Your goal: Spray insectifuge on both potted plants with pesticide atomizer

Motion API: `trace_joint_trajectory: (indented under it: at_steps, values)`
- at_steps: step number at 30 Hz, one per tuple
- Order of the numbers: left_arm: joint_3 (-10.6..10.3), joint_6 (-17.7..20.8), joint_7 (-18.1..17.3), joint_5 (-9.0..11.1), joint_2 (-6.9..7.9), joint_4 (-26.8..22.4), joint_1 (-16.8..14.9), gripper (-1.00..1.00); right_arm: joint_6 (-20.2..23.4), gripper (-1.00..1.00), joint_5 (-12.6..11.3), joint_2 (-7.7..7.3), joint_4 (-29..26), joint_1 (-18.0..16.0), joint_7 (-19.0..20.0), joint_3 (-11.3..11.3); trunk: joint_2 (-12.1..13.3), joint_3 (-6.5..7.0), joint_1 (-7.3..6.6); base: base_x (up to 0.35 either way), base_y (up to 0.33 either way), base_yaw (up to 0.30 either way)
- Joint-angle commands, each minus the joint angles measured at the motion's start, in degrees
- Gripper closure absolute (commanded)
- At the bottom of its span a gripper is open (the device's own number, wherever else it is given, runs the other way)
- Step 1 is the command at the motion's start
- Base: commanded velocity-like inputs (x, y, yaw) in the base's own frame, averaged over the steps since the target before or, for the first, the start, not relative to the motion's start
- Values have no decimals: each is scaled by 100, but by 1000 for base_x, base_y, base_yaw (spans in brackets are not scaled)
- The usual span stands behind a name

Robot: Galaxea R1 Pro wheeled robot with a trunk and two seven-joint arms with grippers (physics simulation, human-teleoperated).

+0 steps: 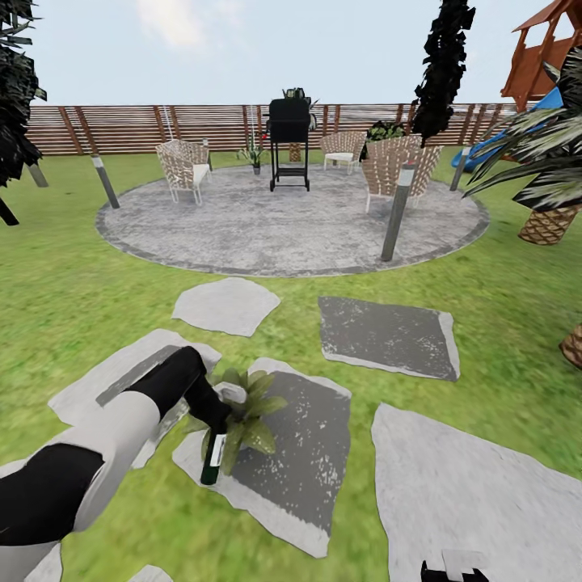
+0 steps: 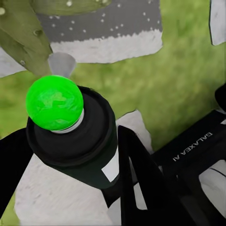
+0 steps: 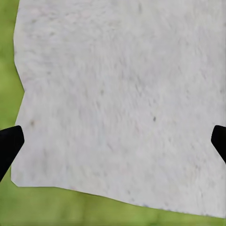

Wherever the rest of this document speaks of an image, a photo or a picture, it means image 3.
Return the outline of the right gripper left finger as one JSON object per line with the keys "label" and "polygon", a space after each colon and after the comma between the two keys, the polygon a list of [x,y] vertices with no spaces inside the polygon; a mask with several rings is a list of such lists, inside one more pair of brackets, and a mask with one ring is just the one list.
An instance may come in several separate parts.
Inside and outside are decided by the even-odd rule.
{"label": "right gripper left finger", "polygon": [[0,181],[23,145],[24,134],[20,125],[0,130]]}

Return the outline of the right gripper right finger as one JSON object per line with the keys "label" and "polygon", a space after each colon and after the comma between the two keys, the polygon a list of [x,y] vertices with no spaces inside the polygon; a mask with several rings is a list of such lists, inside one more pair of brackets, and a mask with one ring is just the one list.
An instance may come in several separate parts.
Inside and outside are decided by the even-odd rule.
{"label": "right gripper right finger", "polygon": [[226,163],[226,127],[215,125],[211,142]]}

